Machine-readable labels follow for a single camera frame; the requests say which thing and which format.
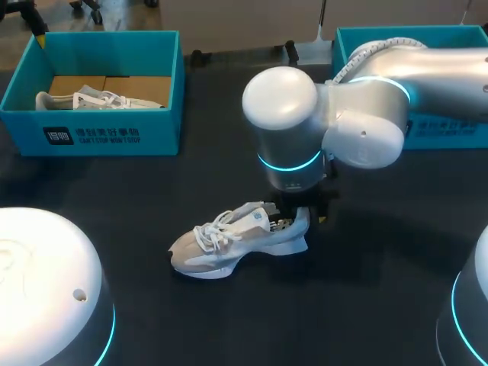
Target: shoe sole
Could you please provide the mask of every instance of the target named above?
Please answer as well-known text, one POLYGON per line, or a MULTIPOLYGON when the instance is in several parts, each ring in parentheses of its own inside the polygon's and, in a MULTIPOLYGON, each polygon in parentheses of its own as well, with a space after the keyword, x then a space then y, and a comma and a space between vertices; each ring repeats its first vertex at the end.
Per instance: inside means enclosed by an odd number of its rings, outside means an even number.
MULTIPOLYGON (((291 240, 289 242, 283 242, 281 244, 276 244, 274 246, 266 246, 264 248, 260 248, 260 250, 255 250, 252 252, 260 252, 269 255, 281 256, 281 255, 292 255, 300 252, 305 252, 307 249, 308 249, 307 242, 305 241, 305 238, 301 236, 300 238, 291 240)), ((234 268, 237 266, 237 263, 239 263, 239 261, 242 258, 244 258, 247 254, 249 253, 246 253, 245 255, 236 258, 236 260, 232 262, 230 265, 216 269, 214 271, 183 272, 183 271, 179 271, 176 268, 175 270, 181 273, 182 275, 193 277, 193 278, 199 278, 201 280, 218 280, 230 276, 234 271, 234 268)))

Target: cardboard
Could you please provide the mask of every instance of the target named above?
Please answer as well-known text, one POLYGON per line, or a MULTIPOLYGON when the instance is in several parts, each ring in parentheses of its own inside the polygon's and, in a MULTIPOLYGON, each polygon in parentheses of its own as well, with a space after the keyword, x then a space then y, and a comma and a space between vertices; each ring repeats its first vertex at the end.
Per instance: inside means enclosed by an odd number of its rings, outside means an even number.
POLYGON ((49 94, 71 95, 81 89, 83 85, 103 90, 104 84, 105 76, 54 76, 49 94))
POLYGON ((168 107, 171 93, 169 76, 129 76, 126 78, 107 77, 104 90, 127 98, 155 101, 168 107))
POLYGON ((49 89, 51 95, 70 95, 77 92, 83 85, 97 90, 107 90, 127 98, 155 101, 165 108, 168 107, 171 94, 170 76, 54 76, 49 89))

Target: shoelace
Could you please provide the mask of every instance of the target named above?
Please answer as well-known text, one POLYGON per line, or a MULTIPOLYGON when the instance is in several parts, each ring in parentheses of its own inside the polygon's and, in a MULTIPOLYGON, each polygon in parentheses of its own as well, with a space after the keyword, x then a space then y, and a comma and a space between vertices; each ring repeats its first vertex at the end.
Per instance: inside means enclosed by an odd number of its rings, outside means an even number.
POLYGON ((235 235, 230 231, 230 221, 232 211, 222 212, 212 223, 205 223, 202 226, 196 226, 193 229, 193 234, 197 240, 198 246, 204 252, 215 252, 220 250, 220 245, 225 246, 229 240, 241 240, 242 237, 235 235))
POLYGON ((130 99, 126 97, 119 96, 117 94, 112 93, 111 91, 103 91, 102 96, 100 99, 105 101, 105 106, 110 107, 112 109, 129 109, 130 108, 130 99))

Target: white sneaker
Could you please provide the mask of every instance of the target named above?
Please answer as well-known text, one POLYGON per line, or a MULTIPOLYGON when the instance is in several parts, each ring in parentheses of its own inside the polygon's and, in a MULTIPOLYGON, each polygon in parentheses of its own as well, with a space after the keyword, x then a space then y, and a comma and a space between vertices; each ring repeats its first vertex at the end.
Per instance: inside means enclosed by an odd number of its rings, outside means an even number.
POLYGON ((307 250, 304 235, 309 225, 305 207, 288 219, 281 217, 275 204, 250 202, 181 236, 169 249, 171 263, 183 275, 224 278, 250 252, 289 255, 307 250))
POLYGON ((36 95, 36 111, 59 109, 148 109, 164 108, 154 101, 126 98, 110 91, 99 91, 84 85, 72 95, 52 96, 44 91, 36 95))

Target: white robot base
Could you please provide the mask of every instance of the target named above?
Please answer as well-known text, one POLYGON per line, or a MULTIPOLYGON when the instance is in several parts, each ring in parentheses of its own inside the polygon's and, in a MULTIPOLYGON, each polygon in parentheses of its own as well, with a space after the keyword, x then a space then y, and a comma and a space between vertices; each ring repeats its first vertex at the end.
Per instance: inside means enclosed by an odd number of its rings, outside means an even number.
POLYGON ((438 318, 436 342, 444 366, 488 366, 488 228, 456 280, 438 318))
POLYGON ((115 309, 97 252, 73 223, 0 209, 0 363, 99 366, 115 309))

